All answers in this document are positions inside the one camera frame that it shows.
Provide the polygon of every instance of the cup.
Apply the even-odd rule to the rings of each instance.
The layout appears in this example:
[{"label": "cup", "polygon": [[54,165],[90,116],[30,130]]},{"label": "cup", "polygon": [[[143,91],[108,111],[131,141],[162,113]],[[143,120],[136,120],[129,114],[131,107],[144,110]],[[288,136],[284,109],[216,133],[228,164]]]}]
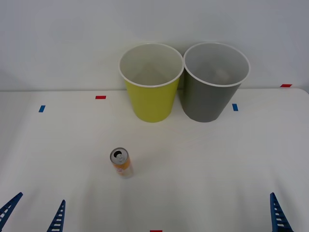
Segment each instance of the cup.
[{"label": "cup", "polygon": [[127,51],[119,61],[133,111],[146,122],[159,122],[172,110],[183,57],[174,48],[146,43]]},{"label": "cup", "polygon": [[245,81],[250,64],[236,48],[223,43],[199,43],[184,54],[184,112],[198,122],[218,118],[238,87]]}]

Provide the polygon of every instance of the white table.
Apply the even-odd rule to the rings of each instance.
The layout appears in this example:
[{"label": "white table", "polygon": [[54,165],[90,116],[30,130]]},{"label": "white table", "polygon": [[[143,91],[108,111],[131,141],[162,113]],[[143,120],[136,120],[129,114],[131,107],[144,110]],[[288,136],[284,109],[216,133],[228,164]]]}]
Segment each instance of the white table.
[{"label": "white table", "polygon": [[[116,147],[130,154],[130,179],[110,163]],[[304,232],[308,164],[299,89],[240,89],[210,123],[190,120],[177,97],[154,124],[135,117],[126,91],[0,93],[0,207],[24,194],[3,232],[46,231],[62,199],[64,232],[271,232],[271,192]]]}]

